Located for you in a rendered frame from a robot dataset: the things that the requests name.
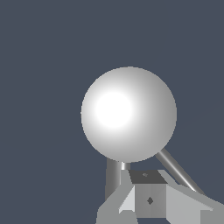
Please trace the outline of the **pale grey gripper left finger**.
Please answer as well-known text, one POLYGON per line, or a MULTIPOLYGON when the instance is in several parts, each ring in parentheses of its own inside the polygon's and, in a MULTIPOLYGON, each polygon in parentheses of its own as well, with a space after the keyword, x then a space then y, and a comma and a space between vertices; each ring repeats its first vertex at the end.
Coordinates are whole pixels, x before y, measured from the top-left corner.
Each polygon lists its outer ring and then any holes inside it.
POLYGON ((128 170, 121 171, 121 184, 99 207, 95 224, 138 224, 136 188, 128 170))

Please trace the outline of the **thin grey metal faucet rod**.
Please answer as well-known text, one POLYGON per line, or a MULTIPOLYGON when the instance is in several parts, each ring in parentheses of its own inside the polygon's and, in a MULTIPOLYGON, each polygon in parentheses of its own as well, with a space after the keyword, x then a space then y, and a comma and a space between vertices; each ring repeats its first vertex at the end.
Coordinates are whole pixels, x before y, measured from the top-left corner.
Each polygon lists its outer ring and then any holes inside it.
POLYGON ((182 186, 205 194, 166 149, 162 149, 155 157, 182 186))

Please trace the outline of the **thick grey faucet pipe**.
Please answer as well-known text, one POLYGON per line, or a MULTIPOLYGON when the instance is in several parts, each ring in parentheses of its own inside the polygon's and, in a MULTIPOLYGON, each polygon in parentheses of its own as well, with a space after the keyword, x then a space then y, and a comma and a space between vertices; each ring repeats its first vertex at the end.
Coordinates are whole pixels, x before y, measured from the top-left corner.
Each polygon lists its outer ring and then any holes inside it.
POLYGON ((110 158, 107 159, 105 199, 121 184, 121 171, 129 169, 130 163, 115 161, 110 158))

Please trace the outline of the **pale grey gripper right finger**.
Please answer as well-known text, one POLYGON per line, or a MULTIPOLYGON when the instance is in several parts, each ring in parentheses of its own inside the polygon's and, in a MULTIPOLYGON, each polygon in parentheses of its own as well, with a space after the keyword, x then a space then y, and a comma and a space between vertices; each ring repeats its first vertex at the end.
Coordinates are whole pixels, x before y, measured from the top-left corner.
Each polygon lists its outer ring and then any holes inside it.
POLYGON ((164 170, 152 170, 151 218, 170 224, 224 224, 224 205, 177 184, 164 170))

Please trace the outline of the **white glossy faucet ball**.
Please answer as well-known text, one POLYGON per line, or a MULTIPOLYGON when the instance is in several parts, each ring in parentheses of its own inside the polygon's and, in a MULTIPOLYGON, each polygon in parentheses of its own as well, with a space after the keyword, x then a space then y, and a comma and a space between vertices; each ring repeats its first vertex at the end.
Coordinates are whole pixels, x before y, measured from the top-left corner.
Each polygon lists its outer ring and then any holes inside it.
POLYGON ((126 163, 160 152, 170 141, 176 121, 171 90, 154 73, 137 67, 100 76, 81 105, 87 140, 105 157, 126 163))

